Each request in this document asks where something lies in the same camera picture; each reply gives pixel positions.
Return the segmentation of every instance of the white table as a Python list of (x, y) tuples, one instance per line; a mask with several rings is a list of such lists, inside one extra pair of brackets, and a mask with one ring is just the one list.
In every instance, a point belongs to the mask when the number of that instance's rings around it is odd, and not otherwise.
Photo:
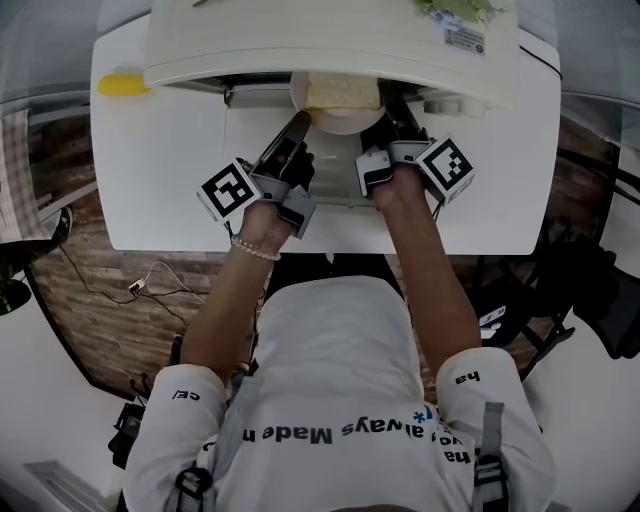
[[(147, 25), (148, 16), (103, 36), (93, 54), (93, 151), (111, 243), (121, 250), (226, 251), (228, 235), (196, 189), (230, 156), (259, 155), (289, 112), (228, 110), (219, 95), (172, 88), (129, 98), (99, 95), (103, 75), (142, 71)], [(522, 31), (520, 42), (559, 68), (553, 48)], [(438, 220), (449, 254), (529, 254), (535, 246), (553, 177), (560, 80), (538, 60), (520, 55), (515, 110), (488, 111), (479, 120), (428, 115), (412, 105), (431, 136), (453, 133), (477, 169), (472, 186)], [(325, 149), (334, 145), (339, 159), (357, 151), (354, 139), (317, 132), (310, 139)], [(373, 208), (329, 204), (318, 206), (304, 239), (289, 240), (284, 250), (395, 252)]]

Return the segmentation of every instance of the bread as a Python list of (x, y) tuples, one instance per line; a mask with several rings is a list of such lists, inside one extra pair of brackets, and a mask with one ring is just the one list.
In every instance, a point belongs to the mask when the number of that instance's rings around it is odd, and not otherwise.
[(309, 73), (308, 109), (354, 108), (378, 110), (378, 79), (339, 73)]

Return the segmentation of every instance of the backpack strap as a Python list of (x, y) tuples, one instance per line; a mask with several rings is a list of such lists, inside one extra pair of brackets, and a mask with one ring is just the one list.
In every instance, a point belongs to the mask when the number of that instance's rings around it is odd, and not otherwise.
[(500, 457), (504, 404), (487, 402), (484, 410), (482, 444), (474, 469), (473, 512), (507, 512), (507, 475)]
[(244, 427), (255, 411), (260, 397), (262, 379), (245, 377), (227, 412), (214, 453), (213, 468), (197, 467), (194, 462), (176, 479), (176, 488), (165, 508), (166, 512), (215, 512), (216, 496), (213, 484), (224, 477), (242, 444)]

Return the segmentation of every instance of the white lid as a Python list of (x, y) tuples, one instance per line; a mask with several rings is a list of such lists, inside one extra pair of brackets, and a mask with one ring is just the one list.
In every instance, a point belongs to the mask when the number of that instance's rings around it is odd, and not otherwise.
[[(445, 44), (444, 28), (413, 0), (209, 0), (193, 7), (194, 2), (154, 4), (147, 84), (318, 70), (395, 79), (492, 105), (515, 105), (515, 0), (491, 0), (502, 12), (488, 26), (465, 24), (463, 30), (471, 32), (458, 33), (454, 45)], [(460, 38), (466, 39), (466, 48)]]

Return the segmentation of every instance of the qr code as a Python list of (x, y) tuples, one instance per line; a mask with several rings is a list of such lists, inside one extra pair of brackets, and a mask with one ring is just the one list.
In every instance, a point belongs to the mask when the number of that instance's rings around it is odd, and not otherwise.
[(249, 177), (234, 164), (222, 169), (202, 185), (220, 219), (224, 219), (256, 196)]
[(454, 188), (473, 170), (469, 160), (451, 139), (445, 140), (423, 162), (445, 190)]

